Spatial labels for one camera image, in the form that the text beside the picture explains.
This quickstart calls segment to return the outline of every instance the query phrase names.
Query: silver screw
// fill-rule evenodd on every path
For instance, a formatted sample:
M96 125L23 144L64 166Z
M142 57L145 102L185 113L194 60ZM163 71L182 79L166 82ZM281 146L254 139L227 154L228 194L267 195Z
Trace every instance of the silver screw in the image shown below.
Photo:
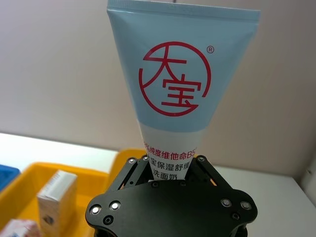
M246 202L246 201L242 201L241 203L241 207L245 210L250 210L251 209L251 205L250 203Z
M120 208L120 203L119 202L113 202L110 206L110 209L115 211L118 210Z
M197 158L199 161L205 161L205 158L204 157L198 157Z
M221 204L222 204L224 207L230 207L230 206L232 206L231 201L228 200L228 199L226 199L226 198L221 200Z
M95 206L94 208L92 208L91 214L92 215L97 215L97 214L99 214L100 211L101 211L101 207L100 206Z
M128 159L128 163L130 163L130 164L133 164L133 163L135 163L136 162L136 159L135 158L130 158L130 159Z

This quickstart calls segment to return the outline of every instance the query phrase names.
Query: red circular logo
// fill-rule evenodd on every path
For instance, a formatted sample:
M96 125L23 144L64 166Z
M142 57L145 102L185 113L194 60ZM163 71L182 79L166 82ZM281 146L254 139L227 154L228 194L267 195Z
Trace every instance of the red circular logo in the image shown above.
M187 64L187 60L185 59L174 59L169 58L169 50L174 47L179 46L183 47L184 49L189 49L192 53L198 55L198 57L201 59L205 66L206 70L206 83L202 84L201 81L197 81L196 78L194 80L190 80L186 78L185 73L181 73L181 76L176 77L173 73L171 67L169 64ZM155 53L158 50L161 50L164 48L164 54L163 57L153 57L152 54ZM202 97L206 97L211 85L211 68L210 65L206 59L206 57L199 51L197 48L193 47L190 44L178 42L178 41L171 41L171 42L165 42L161 43L155 47L153 47L151 50L148 51L148 53L145 55L144 61L152 61L152 62L158 62L161 63L161 66L159 67L158 71L155 73L155 75L146 83L143 82L143 68L139 69L138 73L138 79L139 79L139 86L141 89L141 92L146 100L146 102L149 104L151 108L153 108L158 113L165 115L165 116L171 116L171 117L178 117L186 115L193 110L195 110L199 104L195 104L192 102L194 99L194 95L196 92L202 91L202 88L204 88ZM162 88L168 90L168 95L171 99L171 101L162 101L160 104L153 103L145 92L145 88L150 86L161 74L161 72L166 69L168 75L170 78L166 78L162 80Z

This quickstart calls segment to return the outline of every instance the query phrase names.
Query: light blue tube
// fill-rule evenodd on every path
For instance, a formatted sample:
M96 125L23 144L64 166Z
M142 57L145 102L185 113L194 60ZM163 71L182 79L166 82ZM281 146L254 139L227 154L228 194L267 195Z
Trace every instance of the light blue tube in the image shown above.
M260 12L109 0L108 15L141 128L190 134L208 126Z

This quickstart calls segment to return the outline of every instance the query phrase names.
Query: registered trademark symbol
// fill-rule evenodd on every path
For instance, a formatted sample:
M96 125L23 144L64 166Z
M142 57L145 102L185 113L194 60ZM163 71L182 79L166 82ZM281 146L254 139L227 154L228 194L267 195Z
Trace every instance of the registered trademark symbol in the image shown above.
M213 53L214 52L214 47L213 46L208 46L207 48L206 48L206 51L208 52L208 53Z

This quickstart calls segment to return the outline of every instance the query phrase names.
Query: white table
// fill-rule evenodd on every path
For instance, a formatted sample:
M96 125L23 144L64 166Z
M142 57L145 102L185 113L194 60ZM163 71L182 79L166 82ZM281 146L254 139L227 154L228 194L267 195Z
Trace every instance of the white table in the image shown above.
M0 164L23 171L36 161L55 162L109 172L116 151L0 133ZM216 167L235 189L248 193L258 217L249 237L314 237L316 208L291 177Z

